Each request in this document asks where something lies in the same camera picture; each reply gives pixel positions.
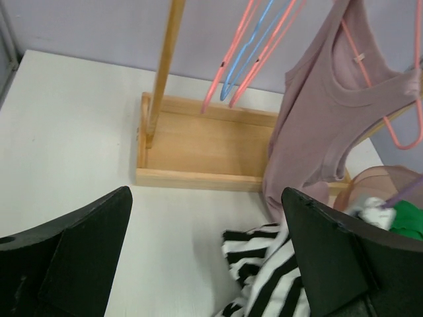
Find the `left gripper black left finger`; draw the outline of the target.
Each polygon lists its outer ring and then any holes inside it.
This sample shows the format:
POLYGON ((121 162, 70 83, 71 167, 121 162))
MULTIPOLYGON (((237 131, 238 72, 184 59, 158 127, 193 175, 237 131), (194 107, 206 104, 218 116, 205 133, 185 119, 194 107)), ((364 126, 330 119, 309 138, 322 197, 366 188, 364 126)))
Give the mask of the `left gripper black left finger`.
POLYGON ((132 203, 122 186, 1 238, 1 315, 104 316, 132 203))

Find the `blue wire hanger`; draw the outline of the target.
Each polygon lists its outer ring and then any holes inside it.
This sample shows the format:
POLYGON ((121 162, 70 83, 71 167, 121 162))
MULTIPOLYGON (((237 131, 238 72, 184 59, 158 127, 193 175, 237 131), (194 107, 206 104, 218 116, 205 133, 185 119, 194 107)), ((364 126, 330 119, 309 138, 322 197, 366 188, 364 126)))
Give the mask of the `blue wire hanger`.
POLYGON ((266 28, 264 25, 266 24, 268 14, 273 6, 274 1, 261 1, 254 16, 251 18, 226 68, 225 78, 221 80, 222 88, 219 95, 220 101, 224 101, 229 96, 229 93, 233 90, 233 87, 237 84, 245 68, 260 47, 262 39, 264 38, 262 33, 266 34, 266 30, 263 31, 262 29, 266 28))

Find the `black white striped tank top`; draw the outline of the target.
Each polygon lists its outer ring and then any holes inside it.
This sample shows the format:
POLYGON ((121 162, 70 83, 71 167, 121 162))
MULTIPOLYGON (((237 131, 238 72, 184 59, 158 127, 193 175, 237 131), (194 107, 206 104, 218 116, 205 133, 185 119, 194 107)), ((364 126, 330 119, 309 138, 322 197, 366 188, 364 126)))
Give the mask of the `black white striped tank top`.
POLYGON ((226 230, 222 253, 241 295, 218 316, 310 316, 311 309, 285 223, 226 230))

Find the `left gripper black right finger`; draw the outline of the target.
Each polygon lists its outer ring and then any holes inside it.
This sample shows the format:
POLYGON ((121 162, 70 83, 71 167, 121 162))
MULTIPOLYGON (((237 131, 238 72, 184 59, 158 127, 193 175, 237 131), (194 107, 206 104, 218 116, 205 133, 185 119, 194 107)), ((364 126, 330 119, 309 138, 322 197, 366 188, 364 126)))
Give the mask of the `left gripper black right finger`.
POLYGON ((285 188, 281 201, 312 316, 421 316, 422 242, 285 188))

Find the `pink wire hanger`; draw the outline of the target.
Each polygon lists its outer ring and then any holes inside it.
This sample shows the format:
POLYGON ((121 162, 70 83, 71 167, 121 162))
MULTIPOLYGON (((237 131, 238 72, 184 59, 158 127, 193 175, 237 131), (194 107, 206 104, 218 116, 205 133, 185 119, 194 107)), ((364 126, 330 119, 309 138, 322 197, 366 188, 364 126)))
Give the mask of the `pink wire hanger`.
POLYGON ((204 98, 204 101, 202 102, 202 108, 201 108, 201 114, 203 114, 207 107, 209 106, 209 103, 211 102, 212 96, 215 93, 215 90, 217 89, 217 86, 229 64, 231 61, 231 58, 233 57, 233 54, 235 53, 235 50, 237 46, 239 45, 239 42, 241 41, 241 38, 243 37, 243 34, 245 33, 247 26, 249 25, 249 22, 251 18, 254 16, 255 11, 259 7, 261 3, 261 0, 253 1, 250 0, 248 2, 248 5, 242 15, 242 18, 240 20, 240 23, 236 29, 235 35, 233 37, 233 40, 229 46, 229 49, 227 53, 225 54, 224 58, 222 59, 221 65, 219 66, 217 73, 211 82, 211 85, 208 89, 208 92, 206 94, 206 97, 204 98))

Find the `green tank top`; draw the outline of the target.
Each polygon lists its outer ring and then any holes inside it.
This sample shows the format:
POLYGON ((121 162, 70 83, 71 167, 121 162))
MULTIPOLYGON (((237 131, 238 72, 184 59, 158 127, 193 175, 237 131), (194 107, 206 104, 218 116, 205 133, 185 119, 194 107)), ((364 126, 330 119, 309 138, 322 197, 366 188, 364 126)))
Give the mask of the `green tank top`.
POLYGON ((423 241, 422 210, 407 201, 398 202, 394 205, 394 210, 396 216, 389 231, 423 241))

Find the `pink hanger of striped top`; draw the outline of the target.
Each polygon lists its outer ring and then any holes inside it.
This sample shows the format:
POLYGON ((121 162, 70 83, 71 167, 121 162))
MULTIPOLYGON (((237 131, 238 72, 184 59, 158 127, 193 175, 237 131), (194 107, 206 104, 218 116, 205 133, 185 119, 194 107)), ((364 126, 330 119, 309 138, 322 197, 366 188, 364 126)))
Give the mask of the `pink hanger of striped top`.
POLYGON ((250 71, 246 74, 246 77, 240 83, 238 89, 235 91, 233 97, 231 98, 229 102, 230 108, 236 105, 236 103, 238 102, 238 100, 240 99, 244 91, 248 88, 252 80, 256 77, 258 72, 267 62, 268 58, 271 56, 275 48, 278 46, 282 38, 285 36, 290 26, 295 21, 298 14, 301 12, 305 3, 306 3, 305 0, 289 2, 287 9, 282 14, 278 23, 275 25, 275 27, 270 29, 272 33, 269 39, 264 45, 262 51, 257 55, 256 61, 253 63, 250 71))

